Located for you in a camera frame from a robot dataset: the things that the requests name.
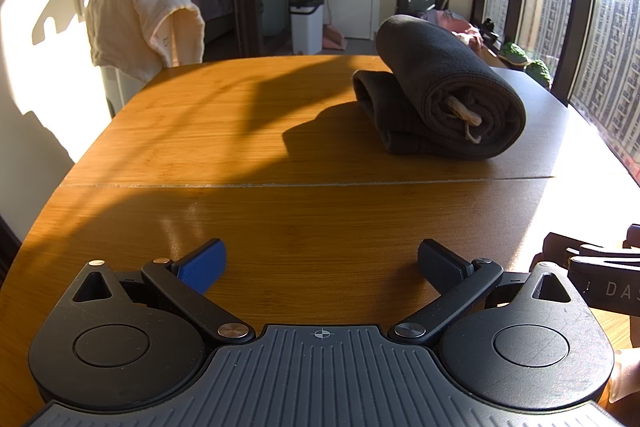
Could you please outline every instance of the trash can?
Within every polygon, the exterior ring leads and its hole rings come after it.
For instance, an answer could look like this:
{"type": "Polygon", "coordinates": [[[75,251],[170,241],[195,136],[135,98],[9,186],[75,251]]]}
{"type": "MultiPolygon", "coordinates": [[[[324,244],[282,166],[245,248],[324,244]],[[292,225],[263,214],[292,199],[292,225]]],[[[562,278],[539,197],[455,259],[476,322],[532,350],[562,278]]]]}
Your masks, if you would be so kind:
{"type": "Polygon", "coordinates": [[[322,5],[324,0],[293,0],[289,3],[294,55],[322,51],[322,5]]]}

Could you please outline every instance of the rolled cloth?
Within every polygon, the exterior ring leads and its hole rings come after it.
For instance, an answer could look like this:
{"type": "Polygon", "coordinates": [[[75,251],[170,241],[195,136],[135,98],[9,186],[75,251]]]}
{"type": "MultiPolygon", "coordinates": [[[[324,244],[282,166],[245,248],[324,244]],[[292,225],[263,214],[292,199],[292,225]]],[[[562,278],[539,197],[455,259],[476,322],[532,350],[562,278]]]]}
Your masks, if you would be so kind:
{"type": "Polygon", "coordinates": [[[520,97],[451,32],[395,15],[380,26],[376,50],[393,74],[356,71],[353,88],[388,152],[480,160],[504,152],[522,133],[520,97]],[[472,117],[457,116],[451,97],[472,117]]]}

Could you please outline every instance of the black trash can lid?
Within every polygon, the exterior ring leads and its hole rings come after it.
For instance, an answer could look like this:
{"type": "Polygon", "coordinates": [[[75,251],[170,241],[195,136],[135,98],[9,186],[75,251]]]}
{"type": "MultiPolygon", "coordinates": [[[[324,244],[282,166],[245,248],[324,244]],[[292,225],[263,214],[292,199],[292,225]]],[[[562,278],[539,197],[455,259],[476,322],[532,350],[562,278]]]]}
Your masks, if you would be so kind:
{"type": "Polygon", "coordinates": [[[293,0],[289,1],[290,8],[315,8],[322,6],[324,0],[293,0]]]}

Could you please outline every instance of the towel on chair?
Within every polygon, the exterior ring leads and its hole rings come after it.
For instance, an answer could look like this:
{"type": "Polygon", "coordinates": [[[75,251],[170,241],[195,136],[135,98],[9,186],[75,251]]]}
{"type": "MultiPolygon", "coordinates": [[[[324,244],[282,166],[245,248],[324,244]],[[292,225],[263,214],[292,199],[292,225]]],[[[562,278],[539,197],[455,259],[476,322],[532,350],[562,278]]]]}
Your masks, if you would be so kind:
{"type": "Polygon", "coordinates": [[[85,17],[94,66],[148,82],[162,68],[202,62],[204,21],[191,0],[89,0],[85,17]]]}
{"type": "Polygon", "coordinates": [[[356,71],[356,99],[394,154],[486,159],[524,129],[522,100],[451,32],[414,17],[387,19],[376,49],[393,71],[356,71]]]}

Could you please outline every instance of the wooden table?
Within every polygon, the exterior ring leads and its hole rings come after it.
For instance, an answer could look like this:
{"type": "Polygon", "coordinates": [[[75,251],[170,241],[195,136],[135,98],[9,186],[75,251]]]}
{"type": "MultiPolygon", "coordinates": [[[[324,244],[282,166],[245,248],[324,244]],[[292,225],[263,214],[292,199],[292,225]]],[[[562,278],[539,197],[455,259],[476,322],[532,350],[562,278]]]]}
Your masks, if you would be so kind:
{"type": "MultiPolygon", "coordinates": [[[[523,73],[527,126],[484,162],[391,156],[353,102],[377,57],[272,57],[163,71],[55,191],[0,292],[0,425],[42,401],[34,334],[84,263],[138,269],[210,237],[228,251],[209,298],[265,323],[390,324],[437,293],[420,240],[526,271],[553,230],[619,245],[640,188],[573,110],[523,73]]],[[[598,312],[616,347],[628,317],[598,312]]]]}

